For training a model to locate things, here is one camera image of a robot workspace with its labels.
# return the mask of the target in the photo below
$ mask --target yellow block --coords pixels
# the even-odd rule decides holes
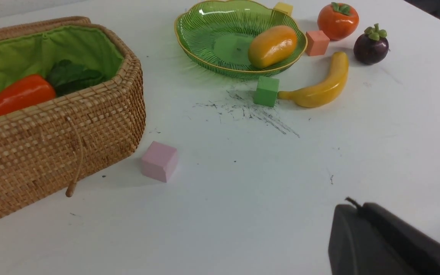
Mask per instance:
[[[282,13],[287,14],[288,16],[291,16],[291,13],[293,12],[293,6],[283,2],[278,2],[273,9],[277,11],[281,11]]]

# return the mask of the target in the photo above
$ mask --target yellow banana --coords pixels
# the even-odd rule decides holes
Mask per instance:
[[[293,92],[279,92],[278,99],[290,99],[297,105],[314,108],[325,105],[339,96],[347,82],[349,59],[345,52],[332,55],[327,78],[317,85],[297,89]]]

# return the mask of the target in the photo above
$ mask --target orange carrot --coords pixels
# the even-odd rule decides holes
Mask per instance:
[[[0,116],[34,106],[56,97],[52,85],[38,74],[32,74],[0,92]]]

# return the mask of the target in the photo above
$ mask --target orange block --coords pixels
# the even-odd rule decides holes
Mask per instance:
[[[321,30],[307,31],[307,45],[306,53],[309,56],[324,55],[328,48],[330,39]]]

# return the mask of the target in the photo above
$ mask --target toy mangosteen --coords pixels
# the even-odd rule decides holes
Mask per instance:
[[[383,60],[388,54],[388,50],[386,30],[380,30],[378,24],[366,28],[364,34],[359,36],[354,44],[356,59],[367,65],[373,65]]]

